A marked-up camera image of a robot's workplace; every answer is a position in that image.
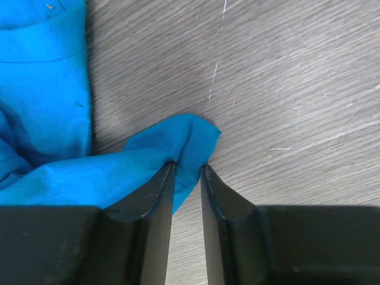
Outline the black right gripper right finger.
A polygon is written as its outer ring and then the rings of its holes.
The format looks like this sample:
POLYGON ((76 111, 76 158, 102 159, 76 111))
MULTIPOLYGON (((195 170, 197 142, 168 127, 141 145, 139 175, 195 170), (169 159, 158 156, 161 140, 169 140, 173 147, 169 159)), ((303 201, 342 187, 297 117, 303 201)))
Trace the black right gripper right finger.
POLYGON ((255 205, 205 165, 209 284, 378 284, 379 208, 255 205))

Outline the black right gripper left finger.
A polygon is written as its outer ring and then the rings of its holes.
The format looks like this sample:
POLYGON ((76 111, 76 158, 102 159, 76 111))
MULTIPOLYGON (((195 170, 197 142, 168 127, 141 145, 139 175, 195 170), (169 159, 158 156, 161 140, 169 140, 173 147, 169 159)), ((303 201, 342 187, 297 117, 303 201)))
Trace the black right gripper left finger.
POLYGON ((175 165, 119 202, 2 207, 2 284, 164 284, 175 165))

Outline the blue t shirt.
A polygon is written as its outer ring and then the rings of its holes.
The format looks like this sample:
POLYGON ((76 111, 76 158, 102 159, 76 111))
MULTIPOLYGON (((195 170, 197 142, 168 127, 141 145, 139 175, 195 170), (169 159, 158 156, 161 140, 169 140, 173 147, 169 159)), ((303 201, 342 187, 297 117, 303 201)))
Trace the blue t shirt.
POLYGON ((220 130, 177 115, 120 152, 92 155, 86 10, 85 1, 1 2, 1 204, 106 208, 174 162, 177 210, 220 130))

